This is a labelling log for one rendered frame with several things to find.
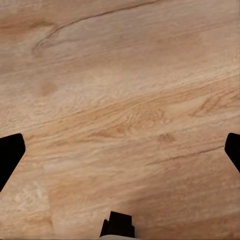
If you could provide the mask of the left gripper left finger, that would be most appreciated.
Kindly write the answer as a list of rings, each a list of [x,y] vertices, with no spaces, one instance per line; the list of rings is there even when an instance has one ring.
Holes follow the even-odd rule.
[[[21,133],[0,138],[0,192],[26,152]]]

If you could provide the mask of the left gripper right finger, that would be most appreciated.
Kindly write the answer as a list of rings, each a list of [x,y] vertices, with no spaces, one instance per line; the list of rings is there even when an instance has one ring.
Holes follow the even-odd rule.
[[[224,150],[240,172],[240,134],[229,133]]]

